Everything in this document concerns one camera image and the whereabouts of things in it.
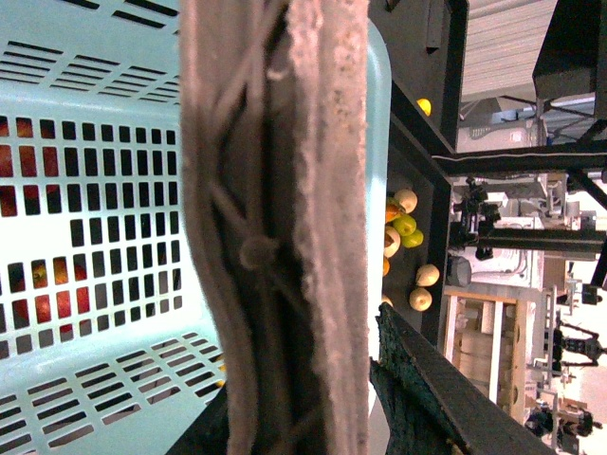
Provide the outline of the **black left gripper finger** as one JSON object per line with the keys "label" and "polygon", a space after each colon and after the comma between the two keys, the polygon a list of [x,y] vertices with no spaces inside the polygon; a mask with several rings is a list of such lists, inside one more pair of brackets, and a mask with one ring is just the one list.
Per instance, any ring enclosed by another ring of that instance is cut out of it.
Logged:
{"label": "black left gripper finger", "polygon": [[499,409],[389,304],[379,306],[370,380],[389,428],[388,454],[552,454]]}

